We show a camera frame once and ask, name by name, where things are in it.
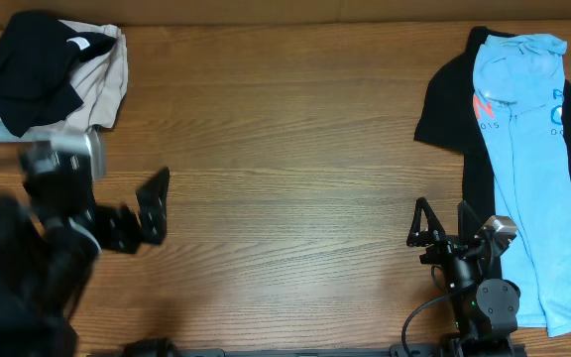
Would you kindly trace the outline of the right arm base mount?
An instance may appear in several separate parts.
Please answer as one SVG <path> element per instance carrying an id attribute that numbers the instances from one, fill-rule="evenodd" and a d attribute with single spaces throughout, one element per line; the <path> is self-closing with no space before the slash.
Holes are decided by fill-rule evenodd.
<path id="1" fill-rule="evenodd" d="M 509 337 L 476 339 L 459 334 L 445 335 L 437 357 L 527 357 L 524 344 L 513 344 Z"/>

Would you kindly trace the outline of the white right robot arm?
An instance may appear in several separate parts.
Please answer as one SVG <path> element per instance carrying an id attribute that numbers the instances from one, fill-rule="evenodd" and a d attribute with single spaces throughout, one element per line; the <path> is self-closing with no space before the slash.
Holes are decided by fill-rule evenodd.
<path id="1" fill-rule="evenodd" d="M 406 245 L 425 249 L 420 263 L 441 271 L 444 295 L 423 303 L 409 315 L 402 326 L 402 341 L 406 341 L 409 324 L 418 314 L 444 301 L 451 303 L 455 315 L 459 335 L 451 339 L 451 352 L 458 356 L 466 345 L 506 343 L 517 330 L 520 290 L 508 280 L 490 276 L 514 241 L 517 227 L 509 217 L 493 215 L 477 231 L 466 233 L 466 217 L 475 218 L 476 214 L 461 201 L 458 233 L 449 235 L 427 199 L 416 200 Z"/>

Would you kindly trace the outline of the plain black t-shirt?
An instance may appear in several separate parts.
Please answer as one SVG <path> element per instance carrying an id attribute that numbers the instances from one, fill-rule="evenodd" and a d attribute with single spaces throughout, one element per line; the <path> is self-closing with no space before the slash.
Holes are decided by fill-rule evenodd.
<path id="1" fill-rule="evenodd" d="M 78 32 L 41 11 L 13 15 L 0 37 L 0 119 L 14 136 L 55 124 L 83 105 L 71 71 L 110 53 L 116 39 Z"/>

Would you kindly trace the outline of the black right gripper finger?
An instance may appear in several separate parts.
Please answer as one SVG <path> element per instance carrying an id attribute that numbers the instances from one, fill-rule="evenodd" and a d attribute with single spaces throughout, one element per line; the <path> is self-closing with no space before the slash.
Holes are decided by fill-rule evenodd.
<path id="1" fill-rule="evenodd" d="M 458 204 L 457 213 L 459 241 L 469 243 L 475 239 L 475 235 L 482 228 L 483 222 L 466 200 L 462 200 Z"/>
<path id="2" fill-rule="evenodd" d="M 445 230 L 425 197 L 415 202 L 414 214 L 409 228 L 408 247 L 428 247 L 439 244 L 446 236 Z"/>

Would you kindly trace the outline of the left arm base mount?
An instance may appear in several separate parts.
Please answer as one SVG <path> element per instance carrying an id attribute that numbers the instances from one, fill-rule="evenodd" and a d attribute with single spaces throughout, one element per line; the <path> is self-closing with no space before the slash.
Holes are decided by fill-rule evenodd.
<path id="1" fill-rule="evenodd" d="M 121 357 L 178 357 L 176 346 L 166 337 L 139 340 L 127 344 Z"/>

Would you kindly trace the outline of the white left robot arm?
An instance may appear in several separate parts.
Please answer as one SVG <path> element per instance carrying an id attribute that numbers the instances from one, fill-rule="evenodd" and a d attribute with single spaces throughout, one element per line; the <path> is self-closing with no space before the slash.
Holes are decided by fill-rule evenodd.
<path id="1" fill-rule="evenodd" d="M 97 204 L 83 168 L 27 168 L 29 208 L 0 195 L 0 356 L 74 354 L 70 320 L 97 259 L 164 241 L 170 178 L 162 168 L 137 190 L 138 213 Z"/>

